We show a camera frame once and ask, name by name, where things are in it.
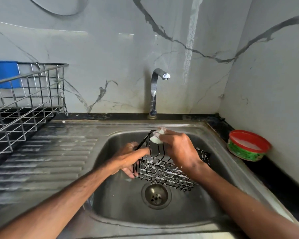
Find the wall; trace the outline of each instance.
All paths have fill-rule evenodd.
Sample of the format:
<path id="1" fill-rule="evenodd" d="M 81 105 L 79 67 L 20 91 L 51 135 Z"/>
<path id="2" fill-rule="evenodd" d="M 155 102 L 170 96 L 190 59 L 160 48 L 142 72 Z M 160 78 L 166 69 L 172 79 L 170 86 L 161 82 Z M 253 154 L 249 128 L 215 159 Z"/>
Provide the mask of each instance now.
<path id="1" fill-rule="evenodd" d="M 253 0 L 238 50 L 220 115 L 269 140 L 299 183 L 299 0 Z"/>
<path id="2" fill-rule="evenodd" d="M 85 0 L 38 0 L 76 9 Z M 214 113 L 251 0 L 88 0 L 74 16 L 0 0 L 0 60 L 68 63 L 69 112 L 148 112 L 155 68 L 159 113 Z"/>

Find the red and green container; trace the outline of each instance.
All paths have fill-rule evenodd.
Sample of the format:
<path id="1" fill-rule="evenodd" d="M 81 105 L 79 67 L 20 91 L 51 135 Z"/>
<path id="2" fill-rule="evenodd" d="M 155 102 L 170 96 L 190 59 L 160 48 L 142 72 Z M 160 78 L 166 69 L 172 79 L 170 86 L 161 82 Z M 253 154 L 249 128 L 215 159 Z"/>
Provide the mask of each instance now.
<path id="1" fill-rule="evenodd" d="M 262 159 L 271 144 L 255 133 L 234 130 L 229 133 L 227 148 L 241 159 L 256 162 Z"/>

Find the plastic container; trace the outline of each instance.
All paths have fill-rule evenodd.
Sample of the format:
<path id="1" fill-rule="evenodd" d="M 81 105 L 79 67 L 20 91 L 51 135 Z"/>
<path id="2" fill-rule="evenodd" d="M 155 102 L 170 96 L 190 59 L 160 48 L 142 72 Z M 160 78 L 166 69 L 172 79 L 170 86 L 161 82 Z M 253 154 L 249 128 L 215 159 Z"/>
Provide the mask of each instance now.
<path id="1" fill-rule="evenodd" d="M 0 80 L 18 76 L 19 69 L 16 61 L 0 61 Z M 21 87 L 20 79 L 4 82 L 0 84 L 0 88 L 11 89 Z"/>
<path id="2" fill-rule="evenodd" d="M 271 144 L 255 133 L 234 130 L 229 133 L 227 148 L 241 159 L 256 162 L 262 159 L 271 148 Z"/>

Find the person's left hand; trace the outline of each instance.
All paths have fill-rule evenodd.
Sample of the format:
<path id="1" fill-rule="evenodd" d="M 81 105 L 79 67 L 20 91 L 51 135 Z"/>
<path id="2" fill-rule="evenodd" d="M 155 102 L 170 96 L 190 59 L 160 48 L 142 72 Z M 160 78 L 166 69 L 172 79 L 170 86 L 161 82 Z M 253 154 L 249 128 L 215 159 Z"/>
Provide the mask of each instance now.
<path id="1" fill-rule="evenodd" d="M 114 156 L 109 160 L 109 163 L 114 166 L 115 173 L 120 169 L 124 171 L 130 178 L 134 178 L 133 164 L 141 157 L 150 153 L 149 148 L 140 148 L 136 151 L 133 149 L 138 146 L 137 142 L 130 142 L 124 145 L 117 151 Z"/>

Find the green container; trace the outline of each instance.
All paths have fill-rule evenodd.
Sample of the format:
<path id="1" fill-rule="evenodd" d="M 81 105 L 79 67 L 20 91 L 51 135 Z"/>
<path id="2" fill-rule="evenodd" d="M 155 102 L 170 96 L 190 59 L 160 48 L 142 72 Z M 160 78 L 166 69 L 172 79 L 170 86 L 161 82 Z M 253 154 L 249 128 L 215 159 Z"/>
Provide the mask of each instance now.
<path id="1" fill-rule="evenodd" d="M 235 156 L 252 162 L 257 162 L 262 159 L 262 157 L 265 155 L 264 153 L 255 153 L 247 151 L 243 148 L 238 147 L 236 144 L 234 144 L 231 139 L 228 140 L 227 148 L 229 151 L 234 154 Z"/>

